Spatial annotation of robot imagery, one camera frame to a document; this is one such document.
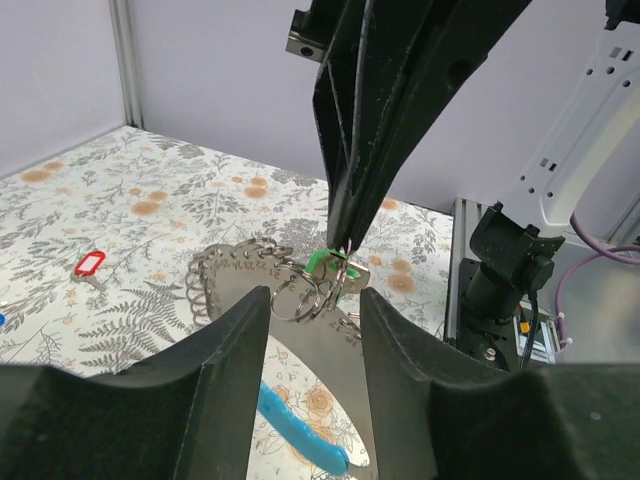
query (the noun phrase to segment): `metal chain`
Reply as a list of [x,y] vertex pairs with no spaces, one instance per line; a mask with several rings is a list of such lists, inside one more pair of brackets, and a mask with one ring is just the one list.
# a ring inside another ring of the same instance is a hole
[[[204,251],[195,254],[189,263],[188,272],[185,277],[186,297],[187,300],[189,300],[194,322],[198,325],[202,325],[202,320],[204,319],[206,319],[207,322],[210,321],[207,304],[208,297],[214,292],[206,290],[206,274],[210,262],[224,254],[220,247],[221,245],[211,245]],[[271,313],[274,316],[287,322],[306,323],[315,319],[323,311],[332,311],[333,308],[335,308],[335,299],[342,291],[342,285],[340,285],[340,283],[344,283],[346,279],[346,261],[344,262],[344,267],[341,267],[337,281],[332,282],[329,279],[318,279],[309,274],[304,266],[297,264],[291,259],[291,255],[293,254],[292,247],[278,245],[272,238],[250,238],[235,245],[229,253],[231,258],[237,258],[239,255],[242,255],[244,258],[249,258],[252,254],[257,254],[260,258],[275,258],[279,261],[279,263],[275,265],[275,268],[291,272],[289,279],[285,280],[271,295]],[[292,283],[300,279],[306,282],[311,288],[307,291],[306,295],[303,296],[293,317],[281,316],[275,310],[275,302],[278,296],[291,286]],[[309,303],[312,296],[315,296],[316,299],[313,305],[305,311],[305,306]],[[346,333],[347,336],[354,340],[361,340],[360,327],[352,320],[355,316],[357,315],[349,314],[347,318],[341,317],[340,325],[348,329]]]

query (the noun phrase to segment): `green object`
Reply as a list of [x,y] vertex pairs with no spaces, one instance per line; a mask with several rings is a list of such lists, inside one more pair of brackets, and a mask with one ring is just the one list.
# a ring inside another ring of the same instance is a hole
[[[347,256],[343,253],[337,252],[335,250],[330,250],[328,248],[323,248],[322,250],[318,250],[316,253],[311,255],[309,262],[307,263],[306,272],[308,274],[313,274],[316,267],[324,260],[327,255],[335,255],[336,257],[340,257],[343,260],[346,260]],[[329,262],[329,268],[333,271],[338,270],[338,262]],[[354,269],[347,267],[347,276],[350,278],[360,278],[360,273]]]

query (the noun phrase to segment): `white panel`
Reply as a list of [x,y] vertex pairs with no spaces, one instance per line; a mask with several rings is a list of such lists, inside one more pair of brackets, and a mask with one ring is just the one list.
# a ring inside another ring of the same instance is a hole
[[0,177],[124,122],[106,0],[4,0]]
[[[311,108],[316,63],[286,54],[302,0],[136,0],[150,130],[321,176]],[[448,211],[456,197],[495,201],[518,178],[576,86],[604,27],[604,0],[533,0],[398,175],[395,197]],[[632,142],[580,205],[608,233],[638,193]]]

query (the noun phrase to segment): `table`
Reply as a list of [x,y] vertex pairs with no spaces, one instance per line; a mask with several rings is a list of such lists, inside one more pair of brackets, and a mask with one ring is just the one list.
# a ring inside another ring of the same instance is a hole
[[[325,247],[326,216],[324,181],[131,127],[0,180],[0,363],[126,368],[196,330],[183,283],[194,253],[269,236],[304,262]],[[445,314],[451,230],[451,217],[387,198],[355,255],[370,285],[431,333]],[[92,250],[107,255],[104,293],[70,280]],[[358,299],[341,308],[358,311]],[[353,461],[366,458],[330,392],[273,338],[263,378]],[[329,477],[257,414],[247,478]]]

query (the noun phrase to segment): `blue object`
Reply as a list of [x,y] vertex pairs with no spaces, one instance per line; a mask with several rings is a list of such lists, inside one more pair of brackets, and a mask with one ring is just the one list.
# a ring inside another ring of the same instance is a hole
[[282,399],[261,382],[258,411],[302,456],[331,475],[346,475],[349,457],[344,448],[333,445],[296,417]]

